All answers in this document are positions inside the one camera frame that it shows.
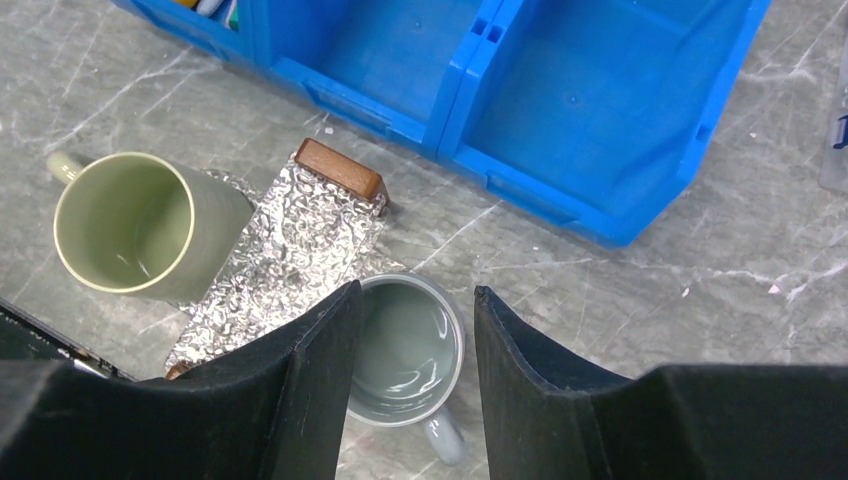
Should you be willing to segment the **grey ceramic mug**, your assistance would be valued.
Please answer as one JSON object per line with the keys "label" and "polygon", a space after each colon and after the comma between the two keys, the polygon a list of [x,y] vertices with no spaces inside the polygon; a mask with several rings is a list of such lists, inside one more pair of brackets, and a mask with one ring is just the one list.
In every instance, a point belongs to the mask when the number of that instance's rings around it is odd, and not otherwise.
{"label": "grey ceramic mug", "polygon": [[465,323],[436,282],[412,273],[362,280],[363,331],[347,411],[382,428],[420,425],[438,458],[466,458],[460,428],[446,407],[465,357]]}

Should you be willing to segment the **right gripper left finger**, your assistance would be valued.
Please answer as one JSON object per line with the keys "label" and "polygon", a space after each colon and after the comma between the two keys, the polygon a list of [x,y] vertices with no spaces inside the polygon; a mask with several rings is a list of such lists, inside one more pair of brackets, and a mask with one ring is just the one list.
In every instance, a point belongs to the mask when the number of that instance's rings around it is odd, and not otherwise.
{"label": "right gripper left finger", "polygon": [[1,364],[5,479],[331,479],[362,330],[358,281],[176,378]]}

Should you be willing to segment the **green ceramic mug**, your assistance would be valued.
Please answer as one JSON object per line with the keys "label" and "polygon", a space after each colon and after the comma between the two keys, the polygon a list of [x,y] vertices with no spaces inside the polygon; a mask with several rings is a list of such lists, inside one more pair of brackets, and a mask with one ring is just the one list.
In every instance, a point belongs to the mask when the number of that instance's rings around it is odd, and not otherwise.
{"label": "green ceramic mug", "polygon": [[100,292],[177,302],[205,277],[221,240],[195,234],[190,187],[210,191],[203,173],[141,152],[94,160],[55,152],[62,181],[53,238],[67,271]]}

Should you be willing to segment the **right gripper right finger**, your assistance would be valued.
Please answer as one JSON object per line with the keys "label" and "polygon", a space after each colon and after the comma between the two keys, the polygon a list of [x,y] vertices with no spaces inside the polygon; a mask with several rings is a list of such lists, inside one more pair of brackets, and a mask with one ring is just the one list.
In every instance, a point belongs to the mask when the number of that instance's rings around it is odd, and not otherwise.
{"label": "right gripper right finger", "polygon": [[666,364],[630,379],[558,344],[491,289],[474,337],[494,479],[843,479],[847,370]]}

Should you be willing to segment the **clear holder with wooden ends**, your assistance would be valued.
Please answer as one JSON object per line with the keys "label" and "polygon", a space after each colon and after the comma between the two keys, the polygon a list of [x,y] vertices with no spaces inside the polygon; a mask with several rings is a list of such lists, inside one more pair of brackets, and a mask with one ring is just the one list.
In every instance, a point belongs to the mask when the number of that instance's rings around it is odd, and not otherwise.
{"label": "clear holder with wooden ends", "polygon": [[292,321],[358,275],[385,226],[382,176],[307,138],[265,191],[213,170],[255,210],[164,367],[176,375]]}

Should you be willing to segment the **clear textured oval tray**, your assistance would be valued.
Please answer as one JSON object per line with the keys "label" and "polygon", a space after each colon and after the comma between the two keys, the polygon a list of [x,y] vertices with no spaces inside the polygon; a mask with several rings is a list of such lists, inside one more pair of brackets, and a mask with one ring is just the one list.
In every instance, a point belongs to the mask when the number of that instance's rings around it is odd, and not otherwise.
{"label": "clear textured oval tray", "polygon": [[265,192],[227,172],[207,170],[210,191],[190,187],[195,234],[221,240],[204,279],[175,302],[201,320],[282,324],[354,271],[386,225],[390,200],[304,167],[284,167]]}

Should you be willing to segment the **white toothpaste tube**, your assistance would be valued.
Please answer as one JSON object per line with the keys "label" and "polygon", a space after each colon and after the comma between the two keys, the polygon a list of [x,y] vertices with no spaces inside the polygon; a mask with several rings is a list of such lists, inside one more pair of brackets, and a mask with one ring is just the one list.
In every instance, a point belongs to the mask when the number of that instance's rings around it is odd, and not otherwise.
{"label": "white toothpaste tube", "polygon": [[237,31],[239,29],[237,0],[199,0],[194,5],[193,10],[230,30]]}

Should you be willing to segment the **blue three-compartment bin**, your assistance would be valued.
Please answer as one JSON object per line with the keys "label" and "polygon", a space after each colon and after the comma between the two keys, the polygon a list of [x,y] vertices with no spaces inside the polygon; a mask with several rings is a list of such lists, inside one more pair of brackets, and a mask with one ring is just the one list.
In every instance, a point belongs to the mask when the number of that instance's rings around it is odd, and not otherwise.
{"label": "blue three-compartment bin", "polygon": [[693,181],[765,1],[122,8],[557,227],[631,244]]}

